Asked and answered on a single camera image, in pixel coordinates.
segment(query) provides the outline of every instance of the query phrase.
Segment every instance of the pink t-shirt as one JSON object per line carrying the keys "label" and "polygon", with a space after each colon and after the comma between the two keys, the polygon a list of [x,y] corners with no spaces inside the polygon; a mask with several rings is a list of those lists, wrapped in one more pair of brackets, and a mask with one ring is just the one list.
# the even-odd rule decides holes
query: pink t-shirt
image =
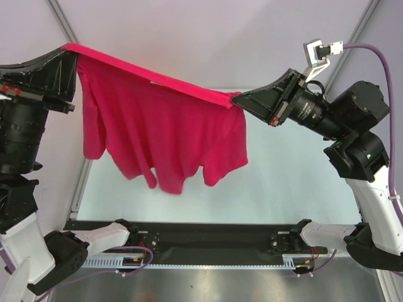
{"label": "pink t-shirt", "polygon": [[214,186],[247,164],[244,112],[230,102],[237,92],[204,89],[75,43],[64,49],[80,54],[87,158],[107,149],[126,178],[144,175],[150,188],[158,179],[173,194],[200,166]]}

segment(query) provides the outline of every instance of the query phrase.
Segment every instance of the white wall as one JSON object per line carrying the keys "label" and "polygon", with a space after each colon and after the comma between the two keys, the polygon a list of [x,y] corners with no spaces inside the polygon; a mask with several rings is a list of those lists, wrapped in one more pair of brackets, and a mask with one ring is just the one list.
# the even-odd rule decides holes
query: white wall
{"label": "white wall", "polygon": [[[67,42],[45,1],[3,0],[1,7],[0,64],[34,59]],[[49,114],[37,157],[44,168],[29,175],[40,180],[35,198],[44,233],[63,227],[79,169],[82,154],[80,92],[74,102],[78,108],[68,116],[54,112]],[[0,293],[7,279],[1,262]]]}
{"label": "white wall", "polygon": [[303,71],[303,42],[347,40],[370,1],[59,2],[89,47],[200,86],[241,89]]}
{"label": "white wall", "polygon": [[[377,46],[389,61],[394,84],[395,116],[396,116],[396,176],[395,186],[397,192],[403,192],[403,1],[382,1],[373,20],[370,22],[361,42]],[[368,50],[354,50],[348,65],[340,73],[331,89],[331,95],[337,96],[347,87],[359,80],[365,80],[380,85],[387,102],[387,87],[381,63],[377,57]],[[374,132],[379,135],[389,149],[389,119],[384,119]],[[400,297],[403,297],[403,278],[393,276],[400,284]]]}

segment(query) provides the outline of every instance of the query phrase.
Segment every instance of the purple cable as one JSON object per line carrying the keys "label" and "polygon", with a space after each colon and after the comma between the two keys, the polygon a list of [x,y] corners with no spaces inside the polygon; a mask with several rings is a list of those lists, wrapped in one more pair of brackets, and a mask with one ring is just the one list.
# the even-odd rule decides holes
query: purple cable
{"label": "purple cable", "polygon": [[11,262],[10,258],[8,257],[6,251],[4,250],[3,245],[0,242],[0,257],[2,258],[2,260],[4,261],[4,263],[6,264],[6,266],[8,267],[8,269],[11,272],[15,271],[15,266],[14,264]]}
{"label": "purple cable", "polygon": [[[390,69],[388,62],[386,61],[383,53],[375,46],[365,43],[349,43],[344,44],[344,49],[349,48],[365,48],[374,52],[380,59],[386,76],[386,84],[388,88],[389,97],[389,108],[390,108],[390,118],[389,118],[389,128],[390,128],[390,168],[389,168],[389,194],[390,197],[396,197],[395,193],[395,100],[392,88],[392,76],[390,75]],[[400,224],[403,226],[403,213],[399,207],[399,200],[396,198],[392,199],[393,207],[396,211],[396,215],[400,220]]]}
{"label": "purple cable", "polygon": [[317,272],[317,271],[320,271],[321,269],[325,268],[325,266],[327,266],[333,260],[334,256],[336,256],[337,252],[338,252],[338,250],[334,250],[333,254],[330,256],[330,258],[325,263],[323,263],[322,266],[318,267],[313,272]]}
{"label": "purple cable", "polygon": [[[114,247],[114,248],[112,248],[112,249],[113,249],[113,250],[136,249],[136,250],[145,250],[145,251],[147,251],[148,253],[150,253],[150,259],[149,259],[144,265],[140,266],[138,269],[136,269],[136,270],[133,271],[133,272],[124,273],[125,276],[131,276],[131,275],[133,275],[133,274],[135,274],[135,273],[141,271],[141,270],[144,269],[146,266],[148,266],[148,265],[152,262],[152,260],[154,259],[154,254],[153,254],[152,251],[151,251],[150,249],[148,249],[147,247]],[[90,275],[87,275],[87,276],[84,276],[84,277],[81,277],[81,278],[77,278],[77,279],[72,280],[72,281],[69,281],[69,282],[61,283],[60,285],[62,285],[62,286],[70,285],[70,284],[73,284],[73,283],[76,283],[76,282],[85,280],[85,279],[87,279],[87,278],[94,277],[94,276],[101,275],[101,274],[106,274],[106,273],[114,273],[114,274],[116,274],[116,271],[112,271],[112,270],[109,270],[109,269],[105,269],[105,270],[103,270],[103,271],[95,272],[95,273],[93,273],[93,274],[90,274]],[[43,301],[47,296],[50,295],[50,293],[51,293],[53,290],[54,290],[54,288],[50,289],[50,290],[47,291],[43,296],[41,296],[39,299],[35,300],[35,302],[41,302],[41,301]]]}

